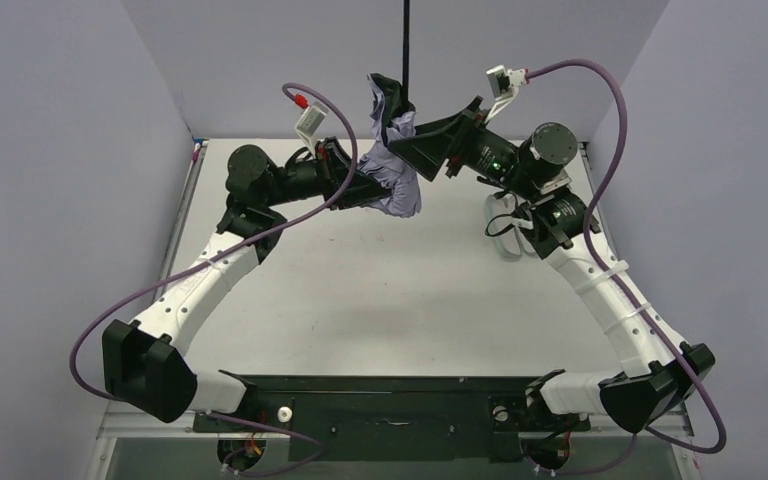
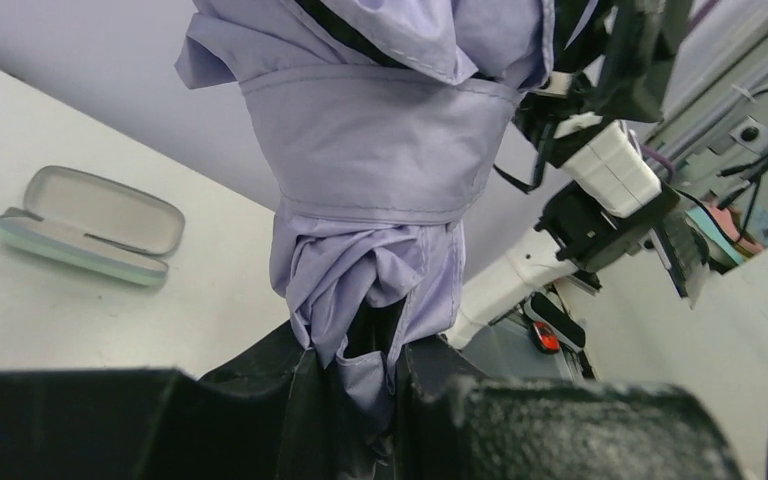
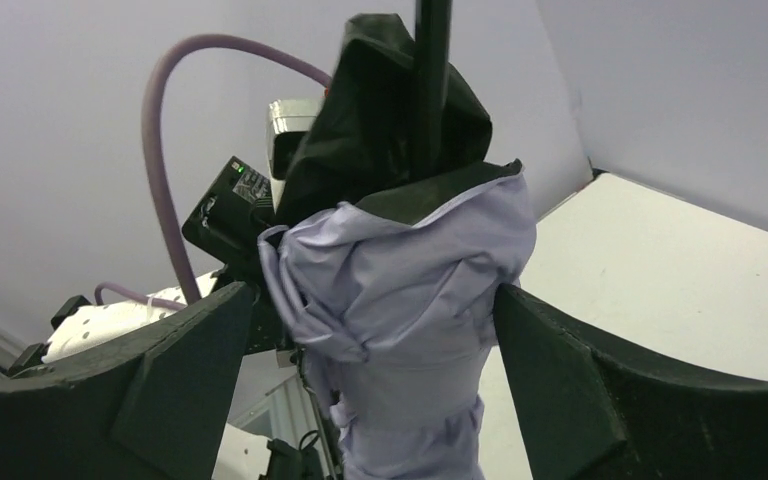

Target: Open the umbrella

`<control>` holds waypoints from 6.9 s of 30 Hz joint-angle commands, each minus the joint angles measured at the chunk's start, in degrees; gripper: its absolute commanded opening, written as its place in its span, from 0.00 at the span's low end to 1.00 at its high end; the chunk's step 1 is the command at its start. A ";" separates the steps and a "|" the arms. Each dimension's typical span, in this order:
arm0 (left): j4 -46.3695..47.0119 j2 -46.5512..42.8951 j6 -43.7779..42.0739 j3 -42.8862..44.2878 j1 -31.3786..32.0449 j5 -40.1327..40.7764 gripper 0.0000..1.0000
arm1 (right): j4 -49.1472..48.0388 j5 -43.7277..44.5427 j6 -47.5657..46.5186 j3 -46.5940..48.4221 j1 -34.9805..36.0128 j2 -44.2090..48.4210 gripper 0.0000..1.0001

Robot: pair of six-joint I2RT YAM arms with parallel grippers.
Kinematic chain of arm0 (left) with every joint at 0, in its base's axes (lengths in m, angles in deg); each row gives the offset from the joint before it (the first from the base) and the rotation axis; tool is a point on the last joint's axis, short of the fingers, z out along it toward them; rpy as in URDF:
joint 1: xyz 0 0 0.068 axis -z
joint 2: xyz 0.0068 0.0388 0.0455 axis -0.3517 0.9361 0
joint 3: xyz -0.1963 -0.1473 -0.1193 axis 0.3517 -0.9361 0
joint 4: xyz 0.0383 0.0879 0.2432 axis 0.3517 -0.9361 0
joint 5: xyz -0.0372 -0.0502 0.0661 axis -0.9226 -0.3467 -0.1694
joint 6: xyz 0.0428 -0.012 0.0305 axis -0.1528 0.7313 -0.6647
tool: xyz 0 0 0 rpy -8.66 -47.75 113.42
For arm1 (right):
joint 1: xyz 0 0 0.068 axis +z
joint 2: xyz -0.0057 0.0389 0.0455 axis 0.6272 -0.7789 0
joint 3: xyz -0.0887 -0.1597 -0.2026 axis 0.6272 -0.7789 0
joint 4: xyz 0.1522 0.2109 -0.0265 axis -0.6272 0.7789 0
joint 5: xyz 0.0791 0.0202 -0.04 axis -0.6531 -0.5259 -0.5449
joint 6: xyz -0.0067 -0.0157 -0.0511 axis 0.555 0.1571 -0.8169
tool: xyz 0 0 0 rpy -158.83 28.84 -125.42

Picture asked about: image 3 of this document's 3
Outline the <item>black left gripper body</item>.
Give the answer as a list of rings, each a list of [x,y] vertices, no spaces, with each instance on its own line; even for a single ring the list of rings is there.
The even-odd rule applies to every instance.
[[[253,292],[246,353],[290,350],[290,340],[266,287],[257,248],[258,236],[274,219],[269,179],[231,157],[181,227],[184,239],[223,263],[209,276],[210,293],[235,282]]]

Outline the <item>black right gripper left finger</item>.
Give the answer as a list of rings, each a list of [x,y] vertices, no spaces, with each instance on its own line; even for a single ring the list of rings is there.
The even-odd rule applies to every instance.
[[[0,479],[208,479],[246,347],[251,290],[0,380]]]

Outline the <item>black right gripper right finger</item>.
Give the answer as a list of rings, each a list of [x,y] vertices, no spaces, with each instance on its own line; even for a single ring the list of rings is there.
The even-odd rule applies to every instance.
[[[768,479],[768,381],[692,365],[512,285],[494,323],[536,479]]]

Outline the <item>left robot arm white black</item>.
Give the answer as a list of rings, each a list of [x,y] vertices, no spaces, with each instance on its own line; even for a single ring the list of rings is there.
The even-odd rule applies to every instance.
[[[264,284],[256,249],[257,236],[274,221],[283,188],[283,172],[266,174],[231,158],[182,226],[192,244],[224,262],[224,267],[196,279],[205,299],[236,281],[245,282],[254,299],[249,319],[232,320],[246,328],[245,353],[273,353],[278,369],[289,369],[305,400],[311,391],[301,376],[302,353],[290,339]],[[42,343],[41,362],[51,366],[158,321],[169,321],[190,306],[181,287],[142,295],[111,282],[99,284],[95,301],[71,299],[54,318],[54,332]],[[218,449],[215,479],[339,479],[342,476],[327,425],[319,413],[298,438],[254,435],[227,424],[222,433],[195,442]]]

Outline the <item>lilac black umbrella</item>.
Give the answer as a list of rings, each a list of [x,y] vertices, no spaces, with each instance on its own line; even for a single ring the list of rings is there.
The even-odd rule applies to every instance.
[[[437,162],[414,165],[415,43],[350,18],[328,94],[258,239],[265,281],[349,479],[479,479],[479,380],[496,290],[536,241],[519,161],[486,161],[489,114],[449,70]]]

